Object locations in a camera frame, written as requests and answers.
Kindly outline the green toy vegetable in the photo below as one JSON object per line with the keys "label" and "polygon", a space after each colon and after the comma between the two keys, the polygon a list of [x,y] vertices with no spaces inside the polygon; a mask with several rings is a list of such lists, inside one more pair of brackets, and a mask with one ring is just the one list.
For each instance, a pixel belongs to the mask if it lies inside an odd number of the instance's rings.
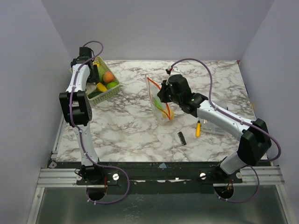
{"label": "green toy vegetable", "polygon": [[164,110],[163,106],[161,105],[161,101],[158,97],[154,98],[154,106],[157,110],[160,110],[160,111]]}

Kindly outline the clear zip top bag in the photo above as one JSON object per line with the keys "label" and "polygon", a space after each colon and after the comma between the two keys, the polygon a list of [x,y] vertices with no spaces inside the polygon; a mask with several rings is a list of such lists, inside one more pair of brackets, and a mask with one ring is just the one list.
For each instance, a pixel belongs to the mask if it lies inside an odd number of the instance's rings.
{"label": "clear zip top bag", "polygon": [[148,75],[145,75],[144,79],[154,117],[161,125],[165,125],[174,119],[174,111],[167,103],[162,103],[158,97],[157,94],[161,90],[161,86],[152,80]]}

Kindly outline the yellow toy lemon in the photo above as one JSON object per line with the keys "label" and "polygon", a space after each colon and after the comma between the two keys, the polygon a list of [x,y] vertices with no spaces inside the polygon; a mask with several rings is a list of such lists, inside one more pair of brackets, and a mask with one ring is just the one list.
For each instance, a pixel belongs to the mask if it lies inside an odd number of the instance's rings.
{"label": "yellow toy lemon", "polygon": [[172,109],[166,112],[162,112],[162,117],[164,119],[172,120],[174,118],[174,111]]}

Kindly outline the small yellow toy pepper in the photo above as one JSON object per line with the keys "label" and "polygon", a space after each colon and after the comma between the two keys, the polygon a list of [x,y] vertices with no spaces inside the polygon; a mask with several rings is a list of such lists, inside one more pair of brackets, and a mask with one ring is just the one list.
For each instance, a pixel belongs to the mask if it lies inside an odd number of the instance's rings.
{"label": "small yellow toy pepper", "polygon": [[106,86],[102,83],[97,83],[96,84],[96,89],[97,89],[97,91],[101,91],[101,92],[106,92],[107,91]]}

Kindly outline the white toy garlic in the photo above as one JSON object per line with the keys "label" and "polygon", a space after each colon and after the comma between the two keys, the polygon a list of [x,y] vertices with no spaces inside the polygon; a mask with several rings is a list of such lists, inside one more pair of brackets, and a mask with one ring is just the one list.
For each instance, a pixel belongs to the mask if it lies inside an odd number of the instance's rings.
{"label": "white toy garlic", "polygon": [[96,90],[95,85],[86,85],[86,87],[85,87],[85,92],[86,92],[87,95],[94,92],[95,90]]}

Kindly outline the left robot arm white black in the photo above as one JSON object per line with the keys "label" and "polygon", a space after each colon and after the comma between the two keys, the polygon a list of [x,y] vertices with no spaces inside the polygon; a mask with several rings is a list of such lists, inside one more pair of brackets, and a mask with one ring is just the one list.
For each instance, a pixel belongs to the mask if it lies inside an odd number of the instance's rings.
{"label": "left robot arm white black", "polygon": [[81,168],[78,175],[85,182],[99,184],[104,176],[91,137],[92,109],[85,92],[88,82],[99,81],[93,59],[93,51],[89,47],[79,48],[79,56],[71,62],[70,84],[65,92],[59,94],[59,101],[64,119],[73,128],[77,137],[81,153]]}

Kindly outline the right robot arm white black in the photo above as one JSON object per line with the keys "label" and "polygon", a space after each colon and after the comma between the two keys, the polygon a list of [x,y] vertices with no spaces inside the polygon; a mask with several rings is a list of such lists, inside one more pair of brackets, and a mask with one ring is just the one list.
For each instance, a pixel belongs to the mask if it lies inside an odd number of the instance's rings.
{"label": "right robot arm white black", "polygon": [[163,80],[157,96],[161,102],[175,103],[183,112],[205,119],[239,140],[237,151],[223,159],[215,171],[215,178],[221,183],[231,179],[236,170],[247,165],[256,165],[271,147],[267,125],[263,120],[252,122],[238,117],[211,103],[206,96],[193,93],[187,79],[181,74]]}

